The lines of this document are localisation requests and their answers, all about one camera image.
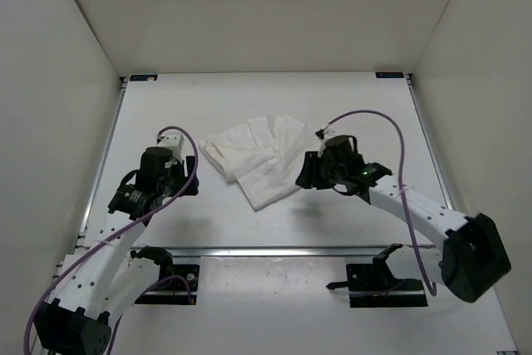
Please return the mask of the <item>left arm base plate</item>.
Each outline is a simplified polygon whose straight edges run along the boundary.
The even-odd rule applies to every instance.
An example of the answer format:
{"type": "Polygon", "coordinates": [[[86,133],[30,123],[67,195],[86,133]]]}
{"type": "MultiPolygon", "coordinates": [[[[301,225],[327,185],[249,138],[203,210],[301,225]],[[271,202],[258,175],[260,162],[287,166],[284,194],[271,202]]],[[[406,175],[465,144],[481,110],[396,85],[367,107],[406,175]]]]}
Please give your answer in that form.
{"type": "Polygon", "coordinates": [[[197,303],[200,282],[199,259],[174,259],[172,274],[166,280],[140,296],[135,304],[194,306],[197,303]]]}

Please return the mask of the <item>white skirt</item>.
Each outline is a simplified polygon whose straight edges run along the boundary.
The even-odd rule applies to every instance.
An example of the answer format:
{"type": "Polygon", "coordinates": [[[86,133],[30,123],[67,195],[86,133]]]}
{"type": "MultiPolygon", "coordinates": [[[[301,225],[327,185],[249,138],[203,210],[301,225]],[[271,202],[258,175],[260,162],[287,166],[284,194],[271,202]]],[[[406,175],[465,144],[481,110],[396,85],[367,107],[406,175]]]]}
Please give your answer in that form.
{"type": "Polygon", "coordinates": [[[253,118],[199,143],[225,181],[239,184],[255,211],[298,190],[305,152],[318,147],[313,127],[290,116],[253,118]]]}

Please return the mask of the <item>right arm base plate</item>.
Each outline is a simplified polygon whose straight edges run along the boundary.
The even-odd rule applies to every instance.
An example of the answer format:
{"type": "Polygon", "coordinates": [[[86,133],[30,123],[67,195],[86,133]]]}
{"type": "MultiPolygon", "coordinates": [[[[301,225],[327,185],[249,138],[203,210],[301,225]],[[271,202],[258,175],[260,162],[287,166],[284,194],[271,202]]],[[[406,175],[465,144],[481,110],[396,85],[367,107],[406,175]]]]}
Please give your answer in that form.
{"type": "Polygon", "coordinates": [[[369,263],[346,264],[347,278],[326,285],[330,291],[346,288],[351,308],[424,308],[428,306],[420,279],[396,278],[386,265],[391,255],[409,249],[390,244],[369,263]]]}

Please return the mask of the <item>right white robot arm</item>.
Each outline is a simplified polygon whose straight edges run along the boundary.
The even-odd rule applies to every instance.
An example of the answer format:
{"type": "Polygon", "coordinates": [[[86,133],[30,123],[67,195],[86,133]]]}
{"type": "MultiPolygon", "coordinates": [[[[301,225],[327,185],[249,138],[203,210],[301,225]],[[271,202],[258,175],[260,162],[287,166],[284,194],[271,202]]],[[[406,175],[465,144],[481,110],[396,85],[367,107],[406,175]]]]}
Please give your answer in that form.
{"type": "Polygon", "coordinates": [[[408,188],[387,167],[365,162],[354,136],[334,136],[320,150],[306,152],[296,184],[305,190],[356,196],[431,242],[429,249],[391,244],[374,256],[362,279],[378,290],[407,279],[429,279],[446,286],[458,299],[474,303],[511,270],[490,217],[448,209],[408,188]]]}

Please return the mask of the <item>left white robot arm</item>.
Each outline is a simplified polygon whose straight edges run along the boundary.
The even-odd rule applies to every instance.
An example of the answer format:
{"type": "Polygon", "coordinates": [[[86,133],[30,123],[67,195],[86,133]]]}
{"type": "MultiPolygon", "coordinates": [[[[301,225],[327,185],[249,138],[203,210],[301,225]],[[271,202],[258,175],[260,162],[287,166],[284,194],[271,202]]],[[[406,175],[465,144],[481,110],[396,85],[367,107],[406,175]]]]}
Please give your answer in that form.
{"type": "Polygon", "coordinates": [[[145,149],[107,206],[97,240],[66,268],[32,311],[29,324],[43,348],[55,354],[102,354],[113,328],[148,288],[176,280],[169,251],[135,250],[152,217],[183,195],[199,192],[196,155],[180,145],[145,149]]]}

